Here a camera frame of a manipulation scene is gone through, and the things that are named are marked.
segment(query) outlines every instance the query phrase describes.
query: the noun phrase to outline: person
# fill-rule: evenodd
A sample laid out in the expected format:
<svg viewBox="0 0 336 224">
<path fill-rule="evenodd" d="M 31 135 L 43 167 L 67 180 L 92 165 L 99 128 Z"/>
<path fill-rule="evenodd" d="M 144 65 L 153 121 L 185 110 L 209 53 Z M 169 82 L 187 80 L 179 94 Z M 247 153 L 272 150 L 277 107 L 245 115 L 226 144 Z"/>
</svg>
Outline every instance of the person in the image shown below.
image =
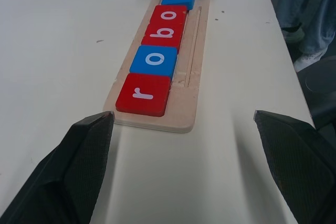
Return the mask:
<svg viewBox="0 0 336 224">
<path fill-rule="evenodd" d="M 301 42 L 302 55 L 294 62 L 296 72 L 321 59 L 336 31 L 336 0 L 322 0 L 305 34 L 300 19 L 307 3 L 308 0 L 279 0 L 276 10 L 285 41 Z"/>
</svg>

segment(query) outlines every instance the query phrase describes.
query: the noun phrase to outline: shoe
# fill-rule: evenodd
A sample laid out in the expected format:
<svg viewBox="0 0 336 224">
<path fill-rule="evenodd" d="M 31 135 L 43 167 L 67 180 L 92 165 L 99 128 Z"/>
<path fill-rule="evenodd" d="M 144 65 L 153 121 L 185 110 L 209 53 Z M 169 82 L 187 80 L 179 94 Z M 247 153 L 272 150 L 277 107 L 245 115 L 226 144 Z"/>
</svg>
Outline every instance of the shoe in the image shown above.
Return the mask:
<svg viewBox="0 0 336 224">
<path fill-rule="evenodd" d="M 285 42 L 288 44 L 298 43 L 302 41 L 305 37 L 305 32 L 302 30 L 301 27 L 299 27 L 299 29 L 297 29 L 296 31 L 286 31 L 283 29 L 281 31 Z"/>
<path fill-rule="evenodd" d="M 317 52 L 316 54 L 303 54 L 299 59 L 294 62 L 295 72 L 299 72 L 302 69 L 312 65 L 313 63 L 319 61 L 321 57 L 327 52 L 328 48 Z"/>
</svg>

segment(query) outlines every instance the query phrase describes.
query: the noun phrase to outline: wooden board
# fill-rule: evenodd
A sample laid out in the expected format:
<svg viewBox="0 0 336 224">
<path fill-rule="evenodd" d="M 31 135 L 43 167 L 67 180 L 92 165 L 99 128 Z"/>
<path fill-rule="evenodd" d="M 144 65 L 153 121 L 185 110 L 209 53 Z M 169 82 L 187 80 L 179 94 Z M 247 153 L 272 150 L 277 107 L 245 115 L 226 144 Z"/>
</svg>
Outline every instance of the wooden board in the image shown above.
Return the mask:
<svg viewBox="0 0 336 224">
<path fill-rule="evenodd" d="M 136 51 L 141 45 L 154 8 L 160 3 L 161 0 L 151 1 L 105 101 L 103 110 L 114 111 L 116 124 L 186 133 L 193 128 L 196 117 L 209 0 L 195 0 L 194 8 L 187 15 L 165 115 L 159 118 L 123 113 L 115 109 L 116 100 L 129 73 Z"/>
</svg>

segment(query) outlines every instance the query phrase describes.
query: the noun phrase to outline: white table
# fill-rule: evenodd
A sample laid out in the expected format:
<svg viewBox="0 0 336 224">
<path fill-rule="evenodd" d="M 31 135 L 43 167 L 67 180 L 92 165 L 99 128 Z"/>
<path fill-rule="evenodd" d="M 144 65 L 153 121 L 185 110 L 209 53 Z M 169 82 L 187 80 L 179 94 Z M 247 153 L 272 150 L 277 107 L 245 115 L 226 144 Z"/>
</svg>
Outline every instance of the white table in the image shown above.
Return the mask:
<svg viewBox="0 0 336 224">
<path fill-rule="evenodd" d="M 0 213 L 101 111 L 149 2 L 0 0 Z M 211 0 L 206 36 L 193 131 L 116 125 L 92 224 L 296 223 L 253 121 L 262 109 L 312 123 L 271 1 Z"/>
</svg>

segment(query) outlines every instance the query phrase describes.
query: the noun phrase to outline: jeans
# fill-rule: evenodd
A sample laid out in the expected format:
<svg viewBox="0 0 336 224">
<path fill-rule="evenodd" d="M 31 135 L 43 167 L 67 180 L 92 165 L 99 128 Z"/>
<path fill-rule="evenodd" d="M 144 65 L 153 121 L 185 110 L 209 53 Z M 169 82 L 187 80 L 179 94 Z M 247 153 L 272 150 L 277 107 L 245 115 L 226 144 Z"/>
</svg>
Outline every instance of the jeans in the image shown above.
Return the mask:
<svg viewBox="0 0 336 224">
<path fill-rule="evenodd" d="M 281 28 L 295 27 L 307 7 L 308 0 L 279 0 L 276 14 Z M 322 0 L 307 28 L 299 49 L 304 54 L 315 54 L 326 49 L 335 37 L 336 0 Z"/>
</svg>

